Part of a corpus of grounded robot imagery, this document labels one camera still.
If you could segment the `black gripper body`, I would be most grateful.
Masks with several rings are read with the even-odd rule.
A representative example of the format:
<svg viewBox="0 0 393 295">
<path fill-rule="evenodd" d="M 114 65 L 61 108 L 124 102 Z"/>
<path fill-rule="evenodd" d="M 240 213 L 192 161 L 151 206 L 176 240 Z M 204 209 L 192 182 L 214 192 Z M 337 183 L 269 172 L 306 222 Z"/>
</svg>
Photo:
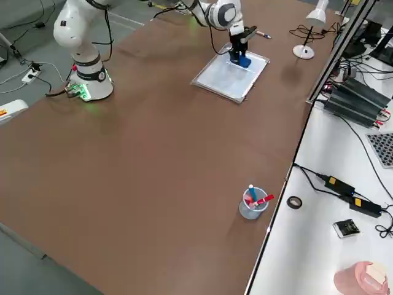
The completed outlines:
<svg viewBox="0 0 393 295">
<path fill-rule="evenodd" d="M 246 37 L 245 33 L 230 35 L 230 42 L 234 52 L 245 52 L 247 50 Z"/>
</svg>

